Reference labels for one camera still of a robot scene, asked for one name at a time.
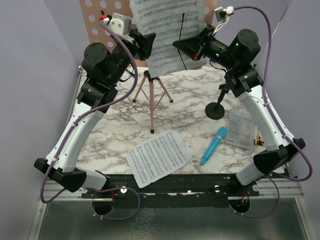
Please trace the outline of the sheet music page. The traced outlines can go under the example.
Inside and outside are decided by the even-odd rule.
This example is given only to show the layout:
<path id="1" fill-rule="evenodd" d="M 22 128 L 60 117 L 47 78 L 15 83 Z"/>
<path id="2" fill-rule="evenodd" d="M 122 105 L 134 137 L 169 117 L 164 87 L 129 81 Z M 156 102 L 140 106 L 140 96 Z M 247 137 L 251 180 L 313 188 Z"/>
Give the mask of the sheet music page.
<path id="1" fill-rule="evenodd" d="M 173 42 L 194 37 L 206 26 L 203 0 L 131 0 L 129 5 L 138 31 L 156 34 L 147 60 L 151 77 L 206 64 L 205 59 L 193 61 L 173 46 Z"/>
<path id="2" fill-rule="evenodd" d="M 140 189 L 183 168 L 192 158 L 176 130 L 167 130 L 139 143 L 126 156 Z"/>

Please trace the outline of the pink music stand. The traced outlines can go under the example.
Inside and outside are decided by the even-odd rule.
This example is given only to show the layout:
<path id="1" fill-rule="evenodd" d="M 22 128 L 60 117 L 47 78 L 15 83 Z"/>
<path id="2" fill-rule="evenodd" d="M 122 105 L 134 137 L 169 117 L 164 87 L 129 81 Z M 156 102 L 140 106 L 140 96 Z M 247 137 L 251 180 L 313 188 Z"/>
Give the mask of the pink music stand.
<path id="1" fill-rule="evenodd" d="M 109 36 L 109 34 L 105 32 L 103 28 L 99 27 L 98 20 L 102 15 L 111 15 L 112 13 L 133 17 L 133 13 L 130 8 L 130 2 L 128 0 L 81 0 L 79 3 L 90 42 L 102 42 L 112 51 L 116 44 L 113 42 L 113 39 Z M 160 86 L 160 89 L 163 90 L 160 99 L 157 102 L 155 102 L 154 94 L 155 83 L 157 83 L 157 85 Z M 153 134 L 155 132 L 155 109 L 158 107 L 163 97 L 167 97 L 171 103 L 173 102 L 173 99 L 171 98 L 161 78 L 154 79 L 149 82 L 149 80 L 143 76 L 133 98 L 133 102 L 137 101 L 140 93 L 143 93 L 148 101 L 150 132 Z"/>

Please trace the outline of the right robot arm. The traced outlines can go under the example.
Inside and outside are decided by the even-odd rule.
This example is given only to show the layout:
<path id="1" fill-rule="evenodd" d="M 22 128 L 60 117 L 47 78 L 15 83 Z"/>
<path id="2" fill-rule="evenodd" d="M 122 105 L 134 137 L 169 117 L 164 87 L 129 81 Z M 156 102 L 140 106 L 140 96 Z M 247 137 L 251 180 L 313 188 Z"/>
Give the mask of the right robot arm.
<path id="1" fill-rule="evenodd" d="M 306 146 L 302 138 L 295 138 L 290 131 L 282 133 L 285 125 L 280 119 L 274 120 L 268 111 L 273 105 L 265 103 L 263 79 L 251 64 L 261 50 L 253 30 L 240 30 L 231 44 L 225 45 L 215 38 L 208 25 L 199 34 L 176 40 L 172 45 L 193 61 L 206 57 L 227 69 L 224 78 L 228 89 L 245 106 L 263 137 L 266 149 L 256 154 L 230 182 L 234 195 L 242 195 L 248 184 L 290 162 Z"/>

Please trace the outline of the black microphone stand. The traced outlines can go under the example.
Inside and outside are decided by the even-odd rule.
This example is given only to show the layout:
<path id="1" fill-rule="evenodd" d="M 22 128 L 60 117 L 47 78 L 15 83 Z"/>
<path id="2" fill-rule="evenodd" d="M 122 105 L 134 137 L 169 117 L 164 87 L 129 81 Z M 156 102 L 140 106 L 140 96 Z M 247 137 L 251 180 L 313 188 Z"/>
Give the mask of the black microphone stand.
<path id="1" fill-rule="evenodd" d="M 211 102 L 205 107 L 205 114 L 212 120 L 219 120 L 225 114 L 225 109 L 221 105 L 225 95 L 229 92 L 228 86 L 226 84 L 221 84 L 218 89 L 220 90 L 217 102 Z"/>

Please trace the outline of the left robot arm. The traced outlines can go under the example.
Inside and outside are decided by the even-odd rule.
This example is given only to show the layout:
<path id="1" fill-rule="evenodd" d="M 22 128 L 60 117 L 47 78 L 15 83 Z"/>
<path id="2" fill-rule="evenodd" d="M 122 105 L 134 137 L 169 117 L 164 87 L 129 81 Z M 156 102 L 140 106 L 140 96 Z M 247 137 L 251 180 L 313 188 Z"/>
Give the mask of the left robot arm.
<path id="1" fill-rule="evenodd" d="M 36 169 L 72 193 L 80 188 L 93 189 L 101 198 L 110 193 L 108 177 L 77 168 L 77 160 L 93 128 L 109 106 L 117 103 L 117 83 L 135 59 L 150 57 L 155 38 L 154 32 L 142 35 L 134 29 L 129 32 L 129 40 L 119 39 L 112 52 L 101 42 L 86 47 L 81 63 L 86 80 L 71 119 L 54 149 L 45 158 L 36 159 Z"/>

